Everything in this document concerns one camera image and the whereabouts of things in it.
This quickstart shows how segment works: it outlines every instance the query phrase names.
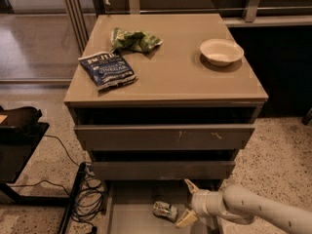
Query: terrazzo floor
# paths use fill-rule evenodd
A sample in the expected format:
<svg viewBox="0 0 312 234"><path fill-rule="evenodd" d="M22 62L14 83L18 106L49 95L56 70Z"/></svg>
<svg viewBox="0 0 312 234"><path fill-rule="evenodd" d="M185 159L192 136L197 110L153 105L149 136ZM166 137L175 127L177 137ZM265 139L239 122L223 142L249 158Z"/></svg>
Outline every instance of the terrazzo floor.
<svg viewBox="0 0 312 234"><path fill-rule="evenodd" d="M0 31L3 30L3 23L3 21L0 22ZM46 39L49 41L49 34L46 35ZM1 55L3 59L7 60L6 63L12 60L11 56L4 58L3 53ZM59 76L72 74L79 53L76 49L66 56L70 56L69 70L58 72ZM10 68L10 65L1 66L0 76L14 75ZM0 104L4 108L30 105L41 109L43 117L40 121L50 124L46 134L59 137L75 162L89 161L87 153L81 149L73 132L72 119L63 104L66 90L66 87L2 85L0 86ZM312 126L302 125L299 118L257 119L251 140L247 147L238 154L233 174L223 183L222 188L230 183L241 184L258 195L312 212L311 146ZM62 146L55 139L44 137L16 184L33 184L47 179L62 184L70 190L76 172L77 167L68 159ZM15 189L22 195L65 196L61 188L47 183ZM0 233L57 233L62 214L62 208L0 205ZM98 228L98 233L102 233L104 229L104 220L104 214L98 214L93 220L93 224ZM284 233L259 218L247 226L223 220L222 228L225 234ZM70 221L67 233L85 234L90 231L90 225Z"/></svg>

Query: top drawer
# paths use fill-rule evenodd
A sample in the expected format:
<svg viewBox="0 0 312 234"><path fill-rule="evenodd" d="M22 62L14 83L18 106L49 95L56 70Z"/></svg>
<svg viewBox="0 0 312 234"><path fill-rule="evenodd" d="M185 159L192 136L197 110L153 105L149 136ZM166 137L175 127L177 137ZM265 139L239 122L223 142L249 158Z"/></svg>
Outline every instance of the top drawer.
<svg viewBox="0 0 312 234"><path fill-rule="evenodd" d="M254 126L231 125L78 125L85 150L243 149Z"/></svg>

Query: white bowl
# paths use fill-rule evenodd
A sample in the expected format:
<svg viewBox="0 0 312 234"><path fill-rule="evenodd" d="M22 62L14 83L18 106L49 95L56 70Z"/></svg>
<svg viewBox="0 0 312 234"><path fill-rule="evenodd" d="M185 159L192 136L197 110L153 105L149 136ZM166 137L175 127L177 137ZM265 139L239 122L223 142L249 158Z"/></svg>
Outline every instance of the white bowl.
<svg viewBox="0 0 312 234"><path fill-rule="evenodd" d="M237 43L225 39L205 41L200 50L208 61L216 66L226 66L244 55L244 50Z"/></svg>

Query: white robotic arm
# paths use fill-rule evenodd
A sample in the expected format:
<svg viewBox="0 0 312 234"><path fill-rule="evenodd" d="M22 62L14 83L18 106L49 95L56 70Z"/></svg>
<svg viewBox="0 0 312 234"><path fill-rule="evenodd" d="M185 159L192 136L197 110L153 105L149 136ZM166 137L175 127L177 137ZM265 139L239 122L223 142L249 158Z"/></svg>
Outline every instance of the white robotic arm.
<svg viewBox="0 0 312 234"><path fill-rule="evenodd" d="M199 217L219 216L238 223L251 224L256 216L291 234L312 233L312 213L260 197L238 185L227 186L223 192L199 189L185 180L192 199L191 210L186 210L175 224L184 227Z"/></svg>

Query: drawer front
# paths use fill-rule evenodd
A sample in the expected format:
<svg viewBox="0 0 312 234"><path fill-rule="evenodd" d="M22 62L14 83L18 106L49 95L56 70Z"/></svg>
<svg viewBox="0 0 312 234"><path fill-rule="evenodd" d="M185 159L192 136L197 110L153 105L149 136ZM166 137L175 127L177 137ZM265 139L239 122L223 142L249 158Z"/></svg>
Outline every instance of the drawer front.
<svg viewBox="0 0 312 234"><path fill-rule="evenodd" d="M226 179L234 161L213 162L93 162L101 180Z"/></svg>
<svg viewBox="0 0 312 234"><path fill-rule="evenodd" d="M85 150L243 149L253 125L76 126Z"/></svg>

